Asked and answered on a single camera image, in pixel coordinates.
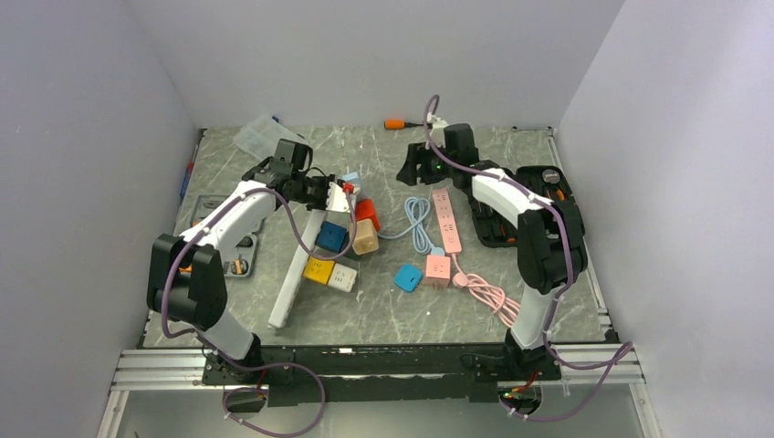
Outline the black tool case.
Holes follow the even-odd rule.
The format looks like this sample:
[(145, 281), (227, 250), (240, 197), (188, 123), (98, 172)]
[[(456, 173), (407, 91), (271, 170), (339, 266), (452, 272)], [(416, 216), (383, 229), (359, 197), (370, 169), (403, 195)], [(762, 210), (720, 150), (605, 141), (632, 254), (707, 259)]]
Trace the black tool case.
[(551, 165), (522, 166), (515, 171), (485, 162), (470, 179), (467, 199), (476, 235), (490, 248), (518, 245), (518, 217), (537, 211), (548, 221), (551, 242), (560, 239), (554, 214), (561, 214), (568, 226), (572, 248), (584, 245), (585, 224), (562, 170)]

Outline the yellow cube socket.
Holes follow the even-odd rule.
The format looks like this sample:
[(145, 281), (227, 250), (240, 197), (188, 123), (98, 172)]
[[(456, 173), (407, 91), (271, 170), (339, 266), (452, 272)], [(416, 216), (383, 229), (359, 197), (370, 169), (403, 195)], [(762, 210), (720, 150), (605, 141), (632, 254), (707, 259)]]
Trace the yellow cube socket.
[(334, 270), (336, 262), (333, 260), (321, 260), (310, 256), (302, 272), (307, 280), (327, 285)]

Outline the light blue plug adapter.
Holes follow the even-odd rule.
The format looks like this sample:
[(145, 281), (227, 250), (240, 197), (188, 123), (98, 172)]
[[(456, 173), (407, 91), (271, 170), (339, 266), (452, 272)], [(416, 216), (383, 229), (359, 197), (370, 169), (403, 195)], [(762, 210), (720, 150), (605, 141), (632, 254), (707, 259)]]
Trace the light blue plug adapter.
[(423, 279), (423, 272), (411, 264), (402, 265), (393, 278), (393, 283), (403, 292), (412, 293)]

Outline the red cube socket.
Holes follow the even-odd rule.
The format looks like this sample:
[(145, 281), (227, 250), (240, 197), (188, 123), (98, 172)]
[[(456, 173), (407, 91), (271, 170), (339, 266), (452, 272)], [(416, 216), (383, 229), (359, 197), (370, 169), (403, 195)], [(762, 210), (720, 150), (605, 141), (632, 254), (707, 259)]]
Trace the red cube socket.
[(358, 201), (355, 206), (355, 214), (358, 221), (368, 219), (373, 224), (376, 232), (381, 231), (381, 224), (372, 199), (366, 198)]

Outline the pink cube socket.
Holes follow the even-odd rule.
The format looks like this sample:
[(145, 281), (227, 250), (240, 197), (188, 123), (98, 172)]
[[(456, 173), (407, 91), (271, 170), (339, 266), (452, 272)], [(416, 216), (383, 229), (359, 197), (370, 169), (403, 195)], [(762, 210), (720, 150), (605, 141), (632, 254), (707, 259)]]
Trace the pink cube socket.
[(451, 282), (451, 258), (447, 255), (428, 255), (422, 284), (427, 287), (443, 289)]

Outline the blue cube socket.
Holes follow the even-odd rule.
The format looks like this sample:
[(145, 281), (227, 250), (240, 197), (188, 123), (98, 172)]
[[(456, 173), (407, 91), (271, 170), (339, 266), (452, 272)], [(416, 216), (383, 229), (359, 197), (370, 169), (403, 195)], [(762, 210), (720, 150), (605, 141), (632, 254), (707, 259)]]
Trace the blue cube socket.
[(329, 221), (323, 221), (315, 240), (315, 245), (324, 250), (340, 253), (349, 242), (349, 231)]

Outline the light blue power strip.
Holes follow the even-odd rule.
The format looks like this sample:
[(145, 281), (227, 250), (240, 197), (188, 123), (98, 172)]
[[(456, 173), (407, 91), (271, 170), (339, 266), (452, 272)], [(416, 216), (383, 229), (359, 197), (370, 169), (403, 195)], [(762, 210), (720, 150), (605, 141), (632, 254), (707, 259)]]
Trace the light blue power strip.
[[(359, 194), (357, 195), (356, 204), (358, 201), (366, 198), (368, 197), (365, 196), (363, 190), (360, 190)], [(418, 254), (444, 256), (445, 251), (440, 246), (433, 243), (432, 239), (424, 228), (424, 220), (431, 212), (430, 200), (414, 196), (408, 197), (403, 203), (403, 211), (409, 221), (408, 226), (395, 235), (386, 235), (382, 233), (381, 227), (381, 231), (377, 232), (379, 242), (381, 240), (397, 240), (409, 235), (412, 238), (413, 249)]]

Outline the white power strip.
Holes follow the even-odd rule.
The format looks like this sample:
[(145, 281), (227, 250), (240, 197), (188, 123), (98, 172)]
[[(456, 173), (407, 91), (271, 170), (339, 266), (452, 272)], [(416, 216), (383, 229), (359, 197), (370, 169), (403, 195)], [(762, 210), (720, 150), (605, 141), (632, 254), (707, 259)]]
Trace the white power strip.
[[(301, 242), (308, 249), (313, 248), (315, 239), (327, 215), (326, 212), (321, 210), (312, 211), (301, 235)], [(309, 254), (301, 247), (301, 244), (298, 244), (285, 280), (279, 290), (275, 305), (268, 318), (267, 324), (272, 329), (282, 329), (285, 327), (308, 260)]]

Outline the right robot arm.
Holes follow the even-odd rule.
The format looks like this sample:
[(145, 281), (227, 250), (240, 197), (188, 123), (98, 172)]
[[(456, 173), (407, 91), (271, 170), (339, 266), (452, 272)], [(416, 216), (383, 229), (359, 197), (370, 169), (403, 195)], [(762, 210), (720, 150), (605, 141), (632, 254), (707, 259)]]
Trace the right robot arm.
[(410, 186), (449, 179), (515, 227), (517, 266), (525, 290), (510, 327), (517, 345), (502, 358), (508, 375), (524, 379), (539, 364), (534, 349), (547, 344), (559, 302), (588, 265), (580, 209), (568, 193), (551, 198), (545, 190), (518, 180), (515, 172), (481, 159), (468, 124), (446, 126), (442, 136), (440, 145), (432, 138), (409, 144), (396, 179)]

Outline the clear plastic organizer box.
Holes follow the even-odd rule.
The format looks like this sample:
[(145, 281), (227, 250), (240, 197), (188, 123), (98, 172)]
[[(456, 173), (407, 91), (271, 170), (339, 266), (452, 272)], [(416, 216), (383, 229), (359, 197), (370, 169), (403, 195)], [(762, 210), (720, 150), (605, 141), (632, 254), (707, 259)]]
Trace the clear plastic organizer box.
[(302, 141), (303, 137), (264, 115), (244, 125), (234, 136), (233, 143), (258, 161), (272, 156), (280, 140)]

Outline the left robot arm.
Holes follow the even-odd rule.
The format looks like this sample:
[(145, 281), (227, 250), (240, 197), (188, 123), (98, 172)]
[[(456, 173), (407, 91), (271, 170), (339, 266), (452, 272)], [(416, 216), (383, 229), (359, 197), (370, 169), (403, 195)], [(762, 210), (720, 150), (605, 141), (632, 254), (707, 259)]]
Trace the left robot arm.
[(248, 170), (234, 191), (196, 225), (160, 235), (152, 245), (147, 306), (161, 317), (167, 339), (195, 335), (226, 360), (241, 383), (263, 367), (260, 337), (228, 309), (222, 251), (230, 250), (278, 208), (300, 203), (325, 211), (340, 191), (332, 174), (311, 176), (313, 150), (281, 139), (273, 155)]

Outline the beige cube socket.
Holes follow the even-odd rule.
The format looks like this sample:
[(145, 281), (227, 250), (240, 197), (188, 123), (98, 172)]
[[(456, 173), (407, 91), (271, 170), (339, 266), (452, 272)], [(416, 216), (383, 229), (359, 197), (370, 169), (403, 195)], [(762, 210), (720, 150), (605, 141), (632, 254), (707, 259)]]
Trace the beige cube socket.
[(379, 249), (379, 237), (371, 219), (358, 220), (354, 230), (352, 249), (358, 256), (373, 253)]

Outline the pink power strip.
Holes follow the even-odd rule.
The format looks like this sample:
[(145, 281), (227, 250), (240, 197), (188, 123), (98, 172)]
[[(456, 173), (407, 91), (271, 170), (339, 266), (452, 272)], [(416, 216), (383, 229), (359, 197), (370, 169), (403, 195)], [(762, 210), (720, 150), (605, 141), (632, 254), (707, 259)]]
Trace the pink power strip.
[(462, 243), (448, 191), (445, 188), (433, 190), (431, 199), (439, 224), (443, 249), (451, 258), (455, 269), (451, 276), (453, 285), (466, 289), (475, 300), (488, 306), (492, 314), (510, 328), (517, 321), (519, 303), (508, 297), (502, 287), (494, 286), (482, 276), (466, 273), (462, 269), (458, 261), (458, 256), (462, 253)]

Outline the grey tool tray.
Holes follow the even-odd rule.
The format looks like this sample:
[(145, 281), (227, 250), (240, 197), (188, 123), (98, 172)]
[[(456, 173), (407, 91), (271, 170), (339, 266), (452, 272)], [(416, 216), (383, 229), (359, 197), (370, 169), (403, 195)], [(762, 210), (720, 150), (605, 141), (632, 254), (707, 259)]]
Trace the grey tool tray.
[[(226, 194), (200, 194), (194, 203), (189, 217), (189, 225), (202, 222), (211, 212), (227, 199)], [(264, 219), (254, 229), (244, 235), (231, 249), (221, 251), (223, 273), (226, 278), (248, 278), (254, 272), (253, 264), (259, 247), (259, 234), (264, 227)]]

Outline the white cube socket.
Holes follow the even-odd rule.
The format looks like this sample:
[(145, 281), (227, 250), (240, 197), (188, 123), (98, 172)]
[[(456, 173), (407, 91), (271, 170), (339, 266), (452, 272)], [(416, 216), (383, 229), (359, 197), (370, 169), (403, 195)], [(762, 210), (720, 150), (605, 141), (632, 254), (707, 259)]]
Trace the white cube socket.
[(337, 263), (331, 271), (327, 286), (350, 293), (356, 283), (357, 275), (356, 269)]

